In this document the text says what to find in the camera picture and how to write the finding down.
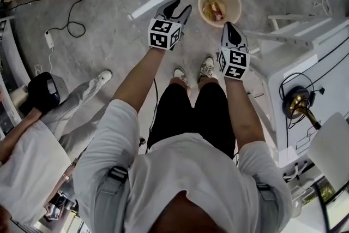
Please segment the white metal shelving rack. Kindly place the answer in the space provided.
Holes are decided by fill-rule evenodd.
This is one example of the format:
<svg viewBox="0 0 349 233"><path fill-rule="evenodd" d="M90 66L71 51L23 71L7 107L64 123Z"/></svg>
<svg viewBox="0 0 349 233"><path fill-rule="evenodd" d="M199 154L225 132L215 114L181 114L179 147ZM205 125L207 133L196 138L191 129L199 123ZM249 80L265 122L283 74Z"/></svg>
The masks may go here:
<svg viewBox="0 0 349 233"><path fill-rule="evenodd" d="M30 77L19 54L12 16L0 19L0 141L22 120Z"/></svg>

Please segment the person's right shoe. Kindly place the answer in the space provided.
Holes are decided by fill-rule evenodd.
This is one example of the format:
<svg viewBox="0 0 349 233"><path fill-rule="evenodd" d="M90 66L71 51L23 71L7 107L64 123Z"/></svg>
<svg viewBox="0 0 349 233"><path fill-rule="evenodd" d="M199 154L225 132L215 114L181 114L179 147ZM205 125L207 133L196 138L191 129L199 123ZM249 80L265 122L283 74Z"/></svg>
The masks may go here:
<svg viewBox="0 0 349 233"><path fill-rule="evenodd" d="M212 55L207 55L200 66L197 82L200 83L203 77L216 79L217 76L214 73L214 67L214 57Z"/></svg>

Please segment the white power strip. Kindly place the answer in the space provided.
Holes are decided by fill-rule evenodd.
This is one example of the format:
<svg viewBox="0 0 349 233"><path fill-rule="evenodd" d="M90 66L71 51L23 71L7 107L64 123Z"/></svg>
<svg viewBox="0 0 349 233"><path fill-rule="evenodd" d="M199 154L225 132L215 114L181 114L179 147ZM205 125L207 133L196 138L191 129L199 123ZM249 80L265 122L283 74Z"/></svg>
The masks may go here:
<svg viewBox="0 0 349 233"><path fill-rule="evenodd" d="M50 31L46 31L44 33L44 35L45 35L45 39L46 39L46 42L47 42L47 45L48 45L49 49L53 49L54 48L54 42L53 42L52 35L51 35Z"/></svg>

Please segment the person's black shorts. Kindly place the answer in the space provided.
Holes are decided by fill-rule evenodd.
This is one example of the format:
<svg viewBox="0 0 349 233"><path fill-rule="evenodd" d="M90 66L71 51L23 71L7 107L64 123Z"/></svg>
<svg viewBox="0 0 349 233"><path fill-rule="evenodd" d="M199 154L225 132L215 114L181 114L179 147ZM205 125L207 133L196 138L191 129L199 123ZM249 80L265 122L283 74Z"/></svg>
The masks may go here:
<svg viewBox="0 0 349 233"><path fill-rule="evenodd" d="M233 133L226 94L217 83L207 83L199 91L194 106L186 90L170 84L162 94L148 147L183 133L198 133L230 158L234 157L236 137Z"/></svg>

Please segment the person's left forearm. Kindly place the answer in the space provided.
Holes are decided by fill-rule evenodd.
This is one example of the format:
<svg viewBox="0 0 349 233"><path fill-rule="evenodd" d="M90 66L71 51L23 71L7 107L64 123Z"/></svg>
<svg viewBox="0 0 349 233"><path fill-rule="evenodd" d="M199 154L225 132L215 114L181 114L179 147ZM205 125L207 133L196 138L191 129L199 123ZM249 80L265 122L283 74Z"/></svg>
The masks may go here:
<svg viewBox="0 0 349 233"><path fill-rule="evenodd" d="M117 88L113 99L124 101L139 113L165 52L162 49L150 48Z"/></svg>

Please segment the white wooden chair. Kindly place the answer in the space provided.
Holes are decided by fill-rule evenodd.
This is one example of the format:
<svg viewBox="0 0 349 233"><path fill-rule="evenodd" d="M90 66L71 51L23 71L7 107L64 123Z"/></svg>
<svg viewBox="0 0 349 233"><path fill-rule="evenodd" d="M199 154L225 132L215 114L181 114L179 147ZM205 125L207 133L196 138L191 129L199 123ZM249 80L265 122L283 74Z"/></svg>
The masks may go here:
<svg viewBox="0 0 349 233"><path fill-rule="evenodd" d="M267 19L272 23L272 32L244 31L247 38L258 42L261 58L278 51L307 53L342 29L349 28L349 17L287 14L269 15Z"/></svg>

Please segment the red gold drink bottle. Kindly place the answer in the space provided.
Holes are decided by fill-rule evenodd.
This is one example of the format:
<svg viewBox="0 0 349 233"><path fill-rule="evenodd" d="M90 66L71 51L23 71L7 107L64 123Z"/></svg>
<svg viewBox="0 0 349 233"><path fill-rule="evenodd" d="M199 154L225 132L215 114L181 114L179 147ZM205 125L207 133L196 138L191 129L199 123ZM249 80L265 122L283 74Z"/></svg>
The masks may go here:
<svg viewBox="0 0 349 233"><path fill-rule="evenodd" d="M202 11L211 21L222 21L226 16L226 5L222 0L206 0L203 4Z"/></svg>

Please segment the person's right leg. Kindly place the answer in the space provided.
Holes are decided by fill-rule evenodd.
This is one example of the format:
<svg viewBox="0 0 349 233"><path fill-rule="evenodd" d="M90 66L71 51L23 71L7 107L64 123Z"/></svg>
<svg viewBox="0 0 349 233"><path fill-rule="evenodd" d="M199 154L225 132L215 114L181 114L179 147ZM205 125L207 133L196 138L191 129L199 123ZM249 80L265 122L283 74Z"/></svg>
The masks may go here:
<svg viewBox="0 0 349 233"><path fill-rule="evenodd" d="M218 80L216 78L205 77L205 76L200 77L199 80L198 80L198 88L199 88L199 90L201 90L201 88L204 85L209 84L209 83L219 84L219 82L218 82Z"/></svg>

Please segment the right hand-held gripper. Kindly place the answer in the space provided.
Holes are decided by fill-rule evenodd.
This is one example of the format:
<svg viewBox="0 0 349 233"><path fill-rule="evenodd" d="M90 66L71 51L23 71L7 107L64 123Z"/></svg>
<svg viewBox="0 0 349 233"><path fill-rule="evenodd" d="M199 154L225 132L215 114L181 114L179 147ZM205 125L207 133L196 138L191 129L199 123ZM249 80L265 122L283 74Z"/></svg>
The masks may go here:
<svg viewBox="0 0 349 233"><path fill-rule="evenodd" d="M225 22L221 35L221 46L218 63L223 76L242 80L250 65L250 54L246 53L249 52L246 35L233 23Z"/></svg>

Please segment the white shade table lamp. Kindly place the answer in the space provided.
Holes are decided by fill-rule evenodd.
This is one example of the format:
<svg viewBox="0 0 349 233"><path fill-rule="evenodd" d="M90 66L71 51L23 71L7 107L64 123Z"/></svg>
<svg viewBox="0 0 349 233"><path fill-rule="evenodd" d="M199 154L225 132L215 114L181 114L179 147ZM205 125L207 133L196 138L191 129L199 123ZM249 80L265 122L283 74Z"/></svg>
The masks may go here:
<svg viewBox="0 0 349 233"><path fill-rule="evenodd" d="M282 109L288 119L304 116L315 128L317 133L310 142L308 157L338 191L349 182L349 123L336 112L320 124L310 110L314 93L296 86L287 93Z"/></svg>

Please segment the person's leg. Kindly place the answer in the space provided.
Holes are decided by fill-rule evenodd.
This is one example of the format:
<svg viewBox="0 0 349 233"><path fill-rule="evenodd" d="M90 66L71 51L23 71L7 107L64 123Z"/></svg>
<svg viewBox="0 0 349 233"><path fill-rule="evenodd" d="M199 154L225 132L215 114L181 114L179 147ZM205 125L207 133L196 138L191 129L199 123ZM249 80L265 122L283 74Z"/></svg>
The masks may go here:
<svg viewBox="0 0 349 233"><path fill-rule="evenodd" d="M199 80L198 80L198 88L199 88L199 90L201 90L201 88L204 85L209 84L209 83L219 84L219 82L218 82L218 80L216 78L205 77L205 76L200 77Z"/></svg>
<svg viewBox="0 0 349 233"><path fill-rule="evenodd" d="M182 86L184 89L188 89L187 84L186 84L183 80L181 80L180 78L178 78L178 77L173 77L173 78L170 80L170 83L169 83L169 84L170 84L170 85L172 85L172 84L178 84L178 85Z"/></svg>

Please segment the cream round waste bin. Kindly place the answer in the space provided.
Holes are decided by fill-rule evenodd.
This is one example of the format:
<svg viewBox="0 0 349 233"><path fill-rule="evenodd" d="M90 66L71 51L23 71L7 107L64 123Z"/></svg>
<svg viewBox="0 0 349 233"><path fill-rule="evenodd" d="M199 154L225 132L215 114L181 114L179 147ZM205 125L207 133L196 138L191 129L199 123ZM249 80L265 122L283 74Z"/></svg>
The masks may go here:
<svg viewBox="0 0 349 233"><path fill-rule="evenodd" d="M210 19L205 17L202 11L202 7L205 1L206 0L198 0L197 6L202 19L209 25L217 28L223 28L225 22L229 21L231 23L237 23L240 19L240 16L242 14L242 3L240 0L222 0L226 5L226 16L222 21L219 22L211 21Z"/></svg>

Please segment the white work table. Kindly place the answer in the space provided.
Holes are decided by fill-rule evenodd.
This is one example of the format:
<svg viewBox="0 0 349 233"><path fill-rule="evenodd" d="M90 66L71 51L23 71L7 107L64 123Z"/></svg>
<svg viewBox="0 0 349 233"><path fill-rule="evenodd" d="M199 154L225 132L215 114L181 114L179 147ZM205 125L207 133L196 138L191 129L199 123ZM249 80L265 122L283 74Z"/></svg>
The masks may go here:
<svg viewBox="0 0 349 233"><path fill-rule="evenodd" d="M278 150L278 164L281 172L291 174L294 164L302 165L308 157L308 148L317 131L304 116L288 119L282 104L287 93L296 86L303 86L309 92L315 91L315 99L310 106L315 118L324 122L334 113L341 113L349 120L349 43L320 59L304 71L285 74L276 73L268 81L270 94L270 118L275 129L275 144Z"/></svg>

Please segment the person's right forearm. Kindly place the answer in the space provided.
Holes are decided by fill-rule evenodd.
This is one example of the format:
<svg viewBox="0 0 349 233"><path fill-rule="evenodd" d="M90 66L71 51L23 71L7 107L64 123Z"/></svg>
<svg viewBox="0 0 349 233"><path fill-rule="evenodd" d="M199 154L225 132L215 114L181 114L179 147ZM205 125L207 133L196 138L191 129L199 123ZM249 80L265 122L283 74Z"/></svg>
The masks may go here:
<svg viewBox="0 0 349 233"><path fill-rule="evenodd" d="M265 142L262 124L242 81L224 78L228 110L238 150L252 142Z"/></svg>

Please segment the person's left shoe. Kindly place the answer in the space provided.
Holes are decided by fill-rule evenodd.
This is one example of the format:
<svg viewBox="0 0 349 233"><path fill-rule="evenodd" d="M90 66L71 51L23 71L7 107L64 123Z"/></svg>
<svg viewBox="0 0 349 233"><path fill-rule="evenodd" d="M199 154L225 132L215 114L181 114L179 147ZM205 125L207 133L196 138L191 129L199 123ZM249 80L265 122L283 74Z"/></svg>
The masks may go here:
<svg viewBox="0 0 349 233"><path fill-rule="evenodd" d="M173 70L173 78L177 78L177 79L180 79L184 84L185 86L188 88L189 87L189 84L188 84L188 80L187 80L187 77L186 77L186 73L184 71L184 69L180 66L176 66Z"/></svg>

